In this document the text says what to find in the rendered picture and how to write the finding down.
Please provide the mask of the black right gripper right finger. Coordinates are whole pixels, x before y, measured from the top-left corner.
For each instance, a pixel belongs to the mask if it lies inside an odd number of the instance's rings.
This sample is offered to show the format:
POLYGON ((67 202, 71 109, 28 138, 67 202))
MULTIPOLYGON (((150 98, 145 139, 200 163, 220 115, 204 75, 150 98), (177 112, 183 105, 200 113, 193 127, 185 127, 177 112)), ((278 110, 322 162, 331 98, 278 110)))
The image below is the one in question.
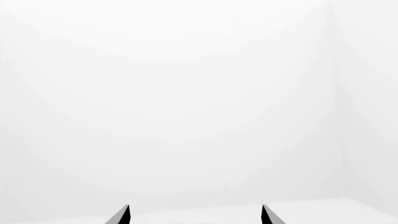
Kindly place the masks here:
POLYGON ((261 222, 262 224, 286 224, 267 205, 262 205, 261 222))

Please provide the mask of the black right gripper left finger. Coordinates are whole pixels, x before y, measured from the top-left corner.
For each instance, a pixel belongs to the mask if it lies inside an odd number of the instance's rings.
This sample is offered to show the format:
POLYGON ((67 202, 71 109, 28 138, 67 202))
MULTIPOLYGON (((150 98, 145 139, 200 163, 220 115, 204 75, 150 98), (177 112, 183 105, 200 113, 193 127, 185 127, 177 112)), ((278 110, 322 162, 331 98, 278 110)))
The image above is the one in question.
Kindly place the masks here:
POLYGON ((116 214, 114 214, 105 224, 130 224, 131 213, 129 205, 123 206, 116 214))

